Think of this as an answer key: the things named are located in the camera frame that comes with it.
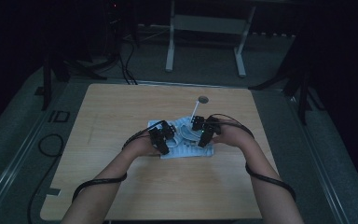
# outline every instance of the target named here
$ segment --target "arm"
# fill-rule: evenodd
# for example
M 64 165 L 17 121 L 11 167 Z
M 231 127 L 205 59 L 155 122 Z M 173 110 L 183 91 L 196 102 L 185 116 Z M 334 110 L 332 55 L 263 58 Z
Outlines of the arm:
M 139 156 L 158 153 L 150 138 L 142 137 L 130 142 L 97 176 L 101 178 L 122 177 Z M 120 183 L 94 185 L 83 189 L 69 207 L 62 223 L 103 223 Z
M 250 134 L 226 124 L 221 125 L 221 130 L 222 134 L 213 139 L 214 143 L 225 143 L 232 147 L 238 147 L 248 166 L 256 174 L 281 180 Z M 254 177 L 251 177 L 251 181 L 261 216 L 266 223 L 304 223 L 289 191 Z

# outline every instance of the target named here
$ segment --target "wire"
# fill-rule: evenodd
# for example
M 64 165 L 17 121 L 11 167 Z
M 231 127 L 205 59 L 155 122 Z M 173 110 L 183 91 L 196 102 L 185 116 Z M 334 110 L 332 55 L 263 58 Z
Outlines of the wire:
M 79 187 L 76 188 L 74 195 L 72 196 L 72 203 L 77 198 L 77 195 L 86 187 L 93 186 L 93 185 L 100 185 L 100 184 L 114 184 L 114 183 L 120 183 L 127 179 L 127 173 L 124 174 L 122 177 L 119 178 L 104 178 L 104 179 L 92 179 L 89 181 L 84 182 L 83 184 L 79 185 Z
M 146 41 L 146 40 L 148 40 L 148 39 L 151 39 L 151 38 L 153 38 L 153 37 L 155 37 L 155 36 L 163 35 L 163 34 L 165 34 L 165 33 L 168 33 L 169 31 L 170 31 L 170 29 L 165 29 L 165 30 L 160 31 L 160 32 L 157 32 L 157 33 L 156 33 L 156 32 L 153 32 L 152 35 L 149 35 L 149 36 L 145 37 L 144 39 L 141 39 L 139 42 L 144 42 L 144 41 Z M 126 35 L 126 36 L 124 36 L 124 40 L 131 41 L 131 40 L 129 39 L 130 36 L 131 36 L 131 35 Z
M 107 72 L 109 70 L 111 70 L 112 68 L 114 68 L 116 65 L 117 65 L 118 61 L 116 61 L 114 64 L 110 65 L 109 67 L 107 67 L 106 69 L 104 70 L 101 70 L 101 71 L 98 71 L 99 74 L 102 74 L 104 72 Z
M 49 154 L 47 153 L 46 151 L 44 151 L 42 149 L 42 143 L 49 137 L 58 137 L 59 140 L 60 140 L 60 150 L 57 154 Z M 47 156 L 47 157 L 51 157 L 51 158 L 55 158 L 54 159 L 54 162 L 50 165 L 50 167 L 48 168 L 48 170 L 45 172 L 45 174 L 43 175 L 42 179 L 39 181 L 36 189 L 34 190 L 34 193 L 32 194 L 31 196 L 31 199 L 30 201 L 28 202 L 28 208 L 27 208 L 27 218 L 28 218 L 28 223 L 29 224 L 32 224 L 32 218 L 31 218 L 31 210 L 32 210 L 32 204 L 33 204 L 33 201 L 34 201 L 34 197 L 36 196 L 36 193 L 40 190 L 40 187 L 42 186 L 43 182 L 45 181 L 46 177 L 48 176 L 48 174 L 50 173 L 51 169 L 54 167 L 54 165 L 57 163 L 57 160 L 60 158 L 60 156 L 62 155 L 63 153 L 63 139 L 62 137 L 57 134 L 57 133 L 51 133 L 51 134 L 48 134 L 46 136 L 44 136 L 42 139 L 40 139 L 39 141 L 39 144 L 37 145 L 38 146 L 38 149 L 39 149 L 39 152 L 42 153 L 43 155 Z
M 123 40 L 123 41 L 131 44 L 131 53 L 130 53 L 130 56 L 128 57 L 127 61 L 126 61 L 126 64 L 124 64 L 123 58 L 122 58 L 121 54 L 119 54 L 118 59 L 119 59 L 120 64 L 121 64 L 121 72 L 122 72 L 123 77 L 126 80 L 127 84 L 129 84 L 129 85 L 138 85 L 138 83 L 136 82 L 135 78 L 132 75 L 132 72 L 128 69 L 131 56 L 132 56 L 132 54 L 133 54 L 133 52 L 135 50 L 135 46 L 133 46 L 133 44 L 130 41 L 127 41 L 127 40 Z
M 224 114 L 212 114 L 210 117 L 213 117 L 215 115 L 219 115 L 219 116 L 223 116 L 223 117 L 226 117 L 226 118 L 229 118 L 229 119 L 233 119 L 235 120 L 234 118 L 228 116 L 228 115 L 224 115 Z M 253 138 L 254 135 L 252 134 L 252 132 L 246 128 L 244 125 L 242 125 L 239 121 L 235 120 L 237 123 L 231 123 L 231 122 L 224 122 L 224 121 L 219 121 L 219 122 L 215 122 L 215 121 L 205 121 L 205 122 L 202 122 L 203 124 L 226 124 L 226 125 L 230 125 L 230 126 L 233 126 L 233 127 L 237 127 L 237 128 L 241 128 L 243 129 L 244 131 L 246 131 L 248 134 L 250 134 Z M 274 178 L 271 178 L 271 177 L 268 177 L 268 176 L 264 176 L 264 175 L 260 175 L 260 174 L 256 174 L 255 172 L 253 172 L 251 170 L 251 168 L 249 167 L 248 163 L 246 163 L 245 165 L 245 168 L 246 168 L 246 172 L 254 177 L 254 178 L 257 178 L 259 180 L 262 180 L 262 181 L 265 181 L 265 182 L 268 182 L 270 184 L 274 184 L 274 185 L 277 185 L 279 187 L 282 187 L 286 190 L 288 190 L 290 192 L 290 194 L 292 195 L 293 199 L 296 200 L 296 193 L 295 191 L 292 189 L 292 187 L 290 187 L 288 184 L 280 181 L 280 180 L 277 180 L 277 179 L 274 179 Z
M 106 58 L 106 61 L 103 62 L 103 63 L 97 63 L 97 64 L 94 64 L 94 65 L 91 65 L 91 66 L 86 66 L 88 69 L 91 69 L 93 71 L 96 71 L 96 70 L 100 70 L 100 69 L 103 69 L 105 68 L 107 65 L 111 64 L 106 70 L 109 70 L 111 69 L 112 67 L 116 66 L 118 62 L 118 56 L 115 56 L 115 55 L 109 55 L 107 58 Z
M 151 125 L 151 126 L 145 128 L 145 129 L 139 131 L 138 133 L 134 134 L 133 136 L 131 136 L 131 137 L 126 141 L 126 143 L 124 143 L 124 146 L 123 146 L 122 149 L 124 149 L 124 147 L 126 147 L 130 142 L 132 142 L 132 141 L 135 140 L 135 139 L 138 139 L 138 138 L 141 138 L 141 137 L 150 136 L 150 135 L 143 135 L 143 136 L 141 136 L 141 134 L 143 134 L 143 133 L 145 133 L 145 132 L 151 130 L 152 128 L 158 126 L 160 123 L 162 123 L 162 122 L 164 122 L 164 121 L 165 121 L 165 120 L 161 120 L 161 121 L 159 121 L 159 122 L 157 122 L 157 123 L 155 123 L 155 124 L 153 124 L 153 125 Z

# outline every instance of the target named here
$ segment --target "gray floor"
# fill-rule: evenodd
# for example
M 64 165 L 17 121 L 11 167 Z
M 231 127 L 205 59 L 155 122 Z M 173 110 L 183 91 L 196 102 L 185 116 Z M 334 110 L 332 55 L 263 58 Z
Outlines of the gray floor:
M 205 39 L 196 42 L 193 34 L 182 33 L 177 37 L 173 71 L 166 73 L 168 42 L 165 29 L 159 29 L 146 29 L 141 39 L 147 39 L 131 57 L 129 69 L 140 83 L 247 88 L 275 75 L 293 41 L 281 36 L 251 35 L 243 53 L 248 76 L 241 78 L 237 76 L 232 50 L 235 39 L 224 38 L 219 44 Z M 151 34 L 146 32 L 162 34 L 148 38 Z M 124 45 L 124 60 L 130 52 L 130 45 Z M 108 80 L 99 82 L 125 83 L 118 65 L 100 74 Z M 38 71 L 30 76 L 7 107 L 0 118 L 0 181 L 3 183 L 0 185 L 0 223 L 27 223 L 31 197 L 54 161 L 39 152 L 37 143 L 50 133 L 57 133 L 66 141 L 87 87 L 93 82 L 96 81 L 76 74 L 69 83 L 54 81 L 53 102 L 47 111 L 41 111 L 42 98 L 34 95 L 35 89 L 42 85 L 42 74 Z M 296 190 L 303 218 L 306 223 L 358 223 L 358 175 L 333 122 L 325 111 L 319 111 L 310 103 L 308 125 L 303 126 L 296 116 L 296 100 L 280 92 L 284 83 L 254 91 L 254 97 L 279 172 Z M 70 112 L 68 122 L 48 122 L 53 110 Z M 49 138 L 42 148 L 54 154 L 60 150 L 60 142 Z M 38 215 L 53 173 L 48 174 L 33 199 L 30 210 L 33 223 L 58 223 L 42 220 Z M 261 220 L 203 223 L 234 221 L 261 223 Z

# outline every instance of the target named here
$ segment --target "forearm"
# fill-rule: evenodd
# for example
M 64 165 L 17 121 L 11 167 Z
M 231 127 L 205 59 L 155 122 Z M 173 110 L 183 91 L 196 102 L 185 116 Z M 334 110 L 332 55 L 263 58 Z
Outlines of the forearm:
M 128 151 L 121 151 L 95 179 L 122 177 L 134 159 Z M 120 183 L 113 183 L 83 189 L 66 212 L 62 223 L 103 223 L 119 187 Z
M 281 180 L 255 140 L 240 147 L 253 172 Z M 296 203 L 287 189 L 251 177 L 255 198 L 265 223 L 303 223 Z

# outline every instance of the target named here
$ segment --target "wooden table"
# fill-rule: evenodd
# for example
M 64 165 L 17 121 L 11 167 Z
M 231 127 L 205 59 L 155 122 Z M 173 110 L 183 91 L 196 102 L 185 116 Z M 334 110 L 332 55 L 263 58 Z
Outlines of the wooden table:
M 267 137 L 250 91 L 230 88 L 92 84 L 79 110 L 41 217 L 60 220 L 78 185 L 92 179 L 125 141 L 151 119 L 191 116 L 199 96 L 209 98 L 196 115 L 226 114 L 255 135 L 273 167 Z M 261 217 L 235 147 L 215 145 L 212 157 L 135 160 L 106 217 L 111 220 L 237 219 Z

